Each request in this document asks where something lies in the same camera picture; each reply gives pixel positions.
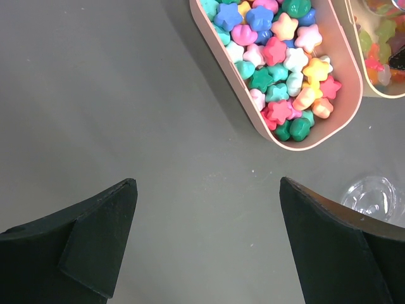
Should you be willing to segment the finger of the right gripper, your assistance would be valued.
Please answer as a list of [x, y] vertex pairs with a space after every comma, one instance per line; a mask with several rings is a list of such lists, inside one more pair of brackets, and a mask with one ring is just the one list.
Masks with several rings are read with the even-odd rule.
[[405, 46], [389, 57], [388, 65], [394, 70], [405, 70]]

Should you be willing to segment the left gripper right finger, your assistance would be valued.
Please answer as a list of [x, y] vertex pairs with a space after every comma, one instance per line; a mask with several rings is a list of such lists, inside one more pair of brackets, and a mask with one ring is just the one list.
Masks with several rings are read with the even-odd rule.
[[404, 228], [288, 177], [279, 197], [306, 303], [404, 303]]

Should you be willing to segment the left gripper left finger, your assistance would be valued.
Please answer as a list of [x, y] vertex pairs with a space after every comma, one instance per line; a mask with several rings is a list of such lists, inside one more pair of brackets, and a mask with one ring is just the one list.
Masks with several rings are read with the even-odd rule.
[[1, 233], [1, 303], [106, 303], [114, 295], [137, 204], [125, 179]]

